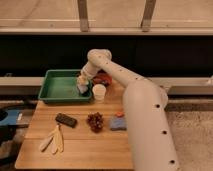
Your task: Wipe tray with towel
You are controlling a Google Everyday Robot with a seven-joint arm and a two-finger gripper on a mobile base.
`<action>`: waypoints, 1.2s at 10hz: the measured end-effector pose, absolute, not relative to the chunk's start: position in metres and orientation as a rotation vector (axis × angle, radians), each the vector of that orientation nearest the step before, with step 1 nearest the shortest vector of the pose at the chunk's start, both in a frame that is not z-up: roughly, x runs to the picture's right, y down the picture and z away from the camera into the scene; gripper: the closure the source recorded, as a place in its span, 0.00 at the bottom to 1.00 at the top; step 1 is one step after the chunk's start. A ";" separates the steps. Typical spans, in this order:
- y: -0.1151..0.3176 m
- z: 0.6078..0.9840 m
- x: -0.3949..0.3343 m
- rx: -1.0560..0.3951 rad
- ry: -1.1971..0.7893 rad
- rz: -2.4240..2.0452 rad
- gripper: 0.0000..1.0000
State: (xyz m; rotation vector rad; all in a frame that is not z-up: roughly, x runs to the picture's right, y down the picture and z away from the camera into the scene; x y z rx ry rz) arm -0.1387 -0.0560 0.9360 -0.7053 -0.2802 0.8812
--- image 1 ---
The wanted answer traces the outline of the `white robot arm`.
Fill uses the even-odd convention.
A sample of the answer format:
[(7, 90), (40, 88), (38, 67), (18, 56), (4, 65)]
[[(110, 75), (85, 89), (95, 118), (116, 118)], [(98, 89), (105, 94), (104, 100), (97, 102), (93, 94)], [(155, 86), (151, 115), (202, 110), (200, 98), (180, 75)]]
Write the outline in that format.
[(122, 102), (134, 171), (180, 171), (165, 114), (166, 91), (148, 78), (114, 63), (107, 49), (92, 49), (87, 59), (80, 71), (84, 78), (92, 79), (104, 70), (125, 88)]

